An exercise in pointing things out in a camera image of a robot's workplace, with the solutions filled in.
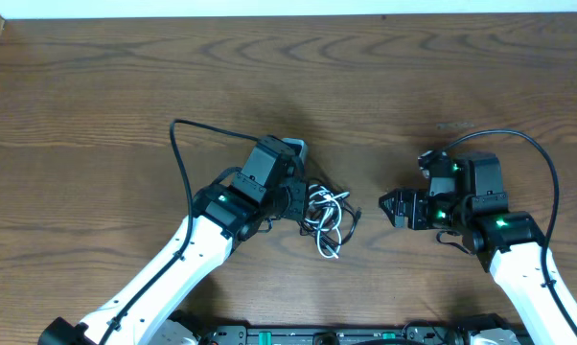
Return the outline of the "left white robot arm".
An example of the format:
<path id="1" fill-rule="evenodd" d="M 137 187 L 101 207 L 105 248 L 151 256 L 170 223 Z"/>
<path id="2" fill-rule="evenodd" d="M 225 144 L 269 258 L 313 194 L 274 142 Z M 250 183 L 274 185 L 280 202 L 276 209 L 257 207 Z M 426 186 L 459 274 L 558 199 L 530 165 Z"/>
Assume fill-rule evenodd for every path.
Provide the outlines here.
<path id="1" fill-rule="evenodd" d="M 307 152 L 301 139 L 260 138 L 229 185 L 217 178 L 196 193 L 173 238 L 120 292 L 76 325 L 55 319 L 39 343 L 150 343 L 193 288 L 264 223 L 303 219 Z"/>

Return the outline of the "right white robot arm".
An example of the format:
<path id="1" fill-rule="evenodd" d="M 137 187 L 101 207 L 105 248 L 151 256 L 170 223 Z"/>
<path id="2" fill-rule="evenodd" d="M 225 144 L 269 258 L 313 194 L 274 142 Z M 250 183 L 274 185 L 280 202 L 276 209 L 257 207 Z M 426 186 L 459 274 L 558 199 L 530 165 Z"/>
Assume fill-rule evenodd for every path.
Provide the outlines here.
<path id="1" fill-rule="evenodd" d="M 459 249 L 503 289 L 534 343 L 577 344 L 577 303 L 538 224 L 510 211 L 497 157 L 429 151 L 419 166 L 427 188 L 398 188 L 379 199 L 392 225 L 460 237 Z"/>

